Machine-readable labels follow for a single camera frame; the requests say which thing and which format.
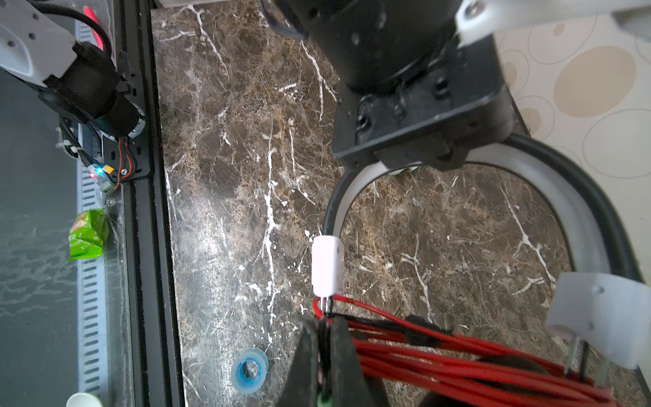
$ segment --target blue plastic cap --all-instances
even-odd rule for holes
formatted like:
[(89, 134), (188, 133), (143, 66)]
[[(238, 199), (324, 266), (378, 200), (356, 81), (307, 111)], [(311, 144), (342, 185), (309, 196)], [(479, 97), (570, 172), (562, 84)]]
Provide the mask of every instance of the blue plastic cap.
[[(258, 372), (254, 377), (247, 377), (244, 374), (244, 365), (249, 361), (255, 363), (258, 368)], [(262, 387), (267, 377), (267, 370), (269, 370), (267, 355), (258, 348), (250, 348), (235, 359), (235, 363), (230, 368), (230, 381), (240, 393), (251, 394)]]

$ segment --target patterned wall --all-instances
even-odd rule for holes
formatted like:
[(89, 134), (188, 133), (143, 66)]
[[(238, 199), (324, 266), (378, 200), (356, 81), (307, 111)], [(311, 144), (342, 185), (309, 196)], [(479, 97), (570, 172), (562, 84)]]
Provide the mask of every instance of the patterned wall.
[(651, 281), (651, 44), (609, 16), (500, 32), (495, 43), (531, 135), (606, 191)]

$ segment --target black metal frame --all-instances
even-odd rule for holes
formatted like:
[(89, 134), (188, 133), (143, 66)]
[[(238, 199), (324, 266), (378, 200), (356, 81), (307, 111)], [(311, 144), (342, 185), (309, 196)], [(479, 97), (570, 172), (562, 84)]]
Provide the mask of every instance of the black metal frame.
[(183, 407), (171, 241), (158, 113), (150, 9), (152, 0), (114, 0), (116, 54), (133, 74), (128, 96), (145, 112), (148, 176), (126, 182), (124, 225), (136, 407)]

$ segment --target wire bundle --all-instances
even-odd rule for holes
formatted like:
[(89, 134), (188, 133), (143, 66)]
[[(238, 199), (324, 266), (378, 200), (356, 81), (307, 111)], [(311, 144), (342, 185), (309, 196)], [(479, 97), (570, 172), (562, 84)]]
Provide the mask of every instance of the wire bundle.
[[(480, 357), (519, 356), (537, 363), (549, 373), (546, 375), (481, 361), (442, 356), (404, 346), (353, 339), (362, 371), (368, 376), (424, 387), (434, 393), (474, 406), (618, 406), (608, 389), (592, 387), (591, 380), (579, 382), (578, 374), (575, 372), (571, 372), (569, 377), (564, 378), (563, 367), (550, 361), (482, 339), (434, 331), (351, 298), (334, 296), (334, 299), (361, 307), (408, 330), (435, 338), (439, 342), (433, 347), (438, 349), (464, 352)], [(312, 310), (317, 318), (323, 316), (318, 307), (318, 298), (312, 302)], [(404, 333), (354, 320), (348, 322), (348, 327), (364, 331), (367, 339), (408, 343)], [(524, 391), (515, 393), (504, 389), (513, 389), (514, 386)]]
[[(69, 119), (59, 116), (59, 128), (61, 129), (62, 136), (67, 139), (73, 147), (76, 148), (76, 152), (80, 155), (81, 161), (84, 163), (84, 165), (88, 166), (91, 163), (99, 164), (97, 160), (95, 160), (83, 150), (83, 147), (79, 144), (79, 141), (77, 140), (73, 131), (70, 129), (71, 125), (72, 123)], [(101, 148), (102, 137), (100, 136), (97, 129), (90, 123), (86, 123), (86, 126), (90, 130), (91, 134), (95, 137), (97, 143)], [(136, 170), (136, 161), (133, 157), (133, 153), (129, 148), (129, 144), (130, 141), (127, 137), (118, 138), (118, 156), (120, 157), (120, 165), (117, 171), (117, 183), (115, 184), (113, 191), (117, 190), (120, 187), (120, 183), (129, 179), (129, 177), (131, 177), (131, 175), (133, 175)], [(127, 165), (129, 166), (129, 171), (125, 175), (122, 175), (122, 169), (126, 168)]]

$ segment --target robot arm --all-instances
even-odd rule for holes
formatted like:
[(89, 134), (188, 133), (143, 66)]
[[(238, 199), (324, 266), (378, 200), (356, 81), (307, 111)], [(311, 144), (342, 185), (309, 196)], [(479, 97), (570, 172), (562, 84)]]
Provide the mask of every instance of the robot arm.
[(145, 127), (142, 111), (116, 90), (111, 56), (79, 43), (26, 0), (0, 1), (0, 66), (39, 92), (59, 115), (118, 137)]

